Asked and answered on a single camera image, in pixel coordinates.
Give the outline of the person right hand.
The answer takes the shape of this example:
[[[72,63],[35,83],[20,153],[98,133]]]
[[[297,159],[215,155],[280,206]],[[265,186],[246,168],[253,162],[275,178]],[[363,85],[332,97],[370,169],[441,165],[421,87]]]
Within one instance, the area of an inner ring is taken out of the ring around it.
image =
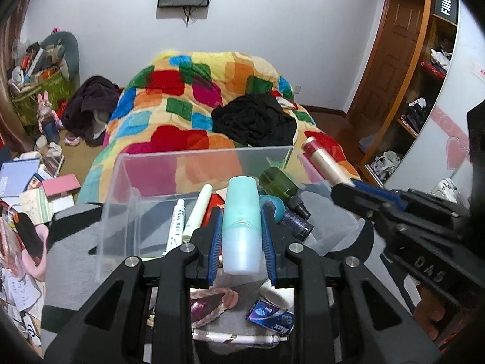
[[[413,317],[426,334],[435,340],[439,335],[436,323],[442,320],[446,309],[440,299],[422,284],[418,285],[418,292],[421,300],[415,308]]]

